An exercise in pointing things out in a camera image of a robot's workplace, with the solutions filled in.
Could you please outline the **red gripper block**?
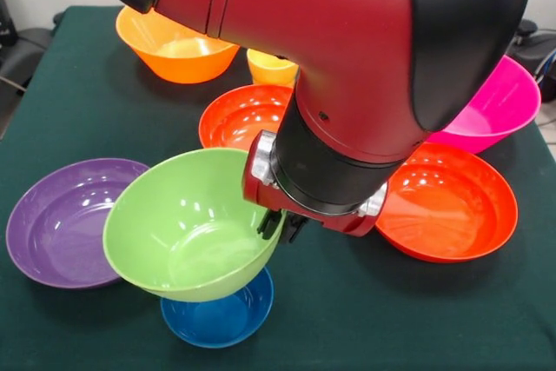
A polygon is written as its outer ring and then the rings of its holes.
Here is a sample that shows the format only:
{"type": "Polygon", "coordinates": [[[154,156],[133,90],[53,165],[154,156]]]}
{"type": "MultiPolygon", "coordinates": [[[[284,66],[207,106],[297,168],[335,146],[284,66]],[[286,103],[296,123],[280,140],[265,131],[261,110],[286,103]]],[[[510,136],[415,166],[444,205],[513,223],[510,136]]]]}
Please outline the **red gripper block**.
{"type": "Polygon", "coordinates": [[[302,207],[290,198],[275,181],[267,156],[254,151],[248,159],[242,176],[243,197],[267,211],[257,233],[263,239],[280,237],[281,244],[293,243],[309,220],[315,220],[326,229],[361,237],[376,223],[387,196],[384,184],[354,212],[346,215],[323,215],[302,207]]]}

